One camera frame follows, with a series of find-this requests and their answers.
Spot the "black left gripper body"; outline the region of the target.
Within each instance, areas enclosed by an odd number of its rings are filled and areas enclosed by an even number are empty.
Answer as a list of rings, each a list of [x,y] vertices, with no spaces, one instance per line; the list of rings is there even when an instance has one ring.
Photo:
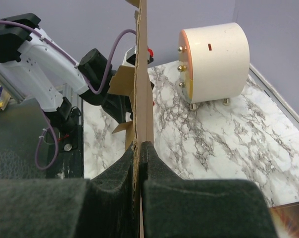
[[[79,71],[86,77],[95,90],[98,90],[101,86],[106,64],[106,57],[104,57],[96,48],[90,50],[79,63]],[[109,82],[113,74],[114,71],[110,68],[100,94],[96,95],[91,89],[88,89],[85,93],[81,94],[80,97],[91,105],[102,107],[108,94]]]

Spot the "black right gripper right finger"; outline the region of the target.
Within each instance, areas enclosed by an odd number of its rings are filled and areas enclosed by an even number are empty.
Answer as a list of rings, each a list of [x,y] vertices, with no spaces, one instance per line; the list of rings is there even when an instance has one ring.
[[[140,150],[147,238],[275,238],[264,196],[243,179],[180,178],[151,142]]]

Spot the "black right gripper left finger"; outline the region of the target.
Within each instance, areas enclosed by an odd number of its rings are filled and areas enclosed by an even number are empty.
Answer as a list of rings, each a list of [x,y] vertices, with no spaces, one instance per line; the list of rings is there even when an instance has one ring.
[[[0,179],[0,238],[136,238],[133,149],[94,179]]]

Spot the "brown cardboard box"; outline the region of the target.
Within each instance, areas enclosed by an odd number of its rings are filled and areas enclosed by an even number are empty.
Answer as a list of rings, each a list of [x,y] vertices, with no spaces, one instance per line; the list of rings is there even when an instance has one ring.
[[[132,237],[140,235],[140,189],[139,163],[141,144],[153,142],[153,98],[148,75],[148,31],[147,2],[129,0],[135,6],[136,20],[136,62],[135,67],[120,66],[110,81],[110,94],[129,96],[133,120],[118,125],[114,133],[126,130],[125,148],[131,145],[133,151],[132,176]]]

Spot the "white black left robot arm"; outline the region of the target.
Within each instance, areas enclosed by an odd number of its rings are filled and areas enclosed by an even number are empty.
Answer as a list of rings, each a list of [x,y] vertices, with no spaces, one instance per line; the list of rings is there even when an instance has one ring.
[[[97,49],[76,61],[40,28],[33,13],[0,20],[0,64],[22,81],[35,97],[52,127],[71,133],[77,122],[71,115],[72,104],[53,86],[46,72],[60,77],[84,101],[101,106],[118,123],[132,111],[128,96],[109,93],[115,70],[111,57]]]

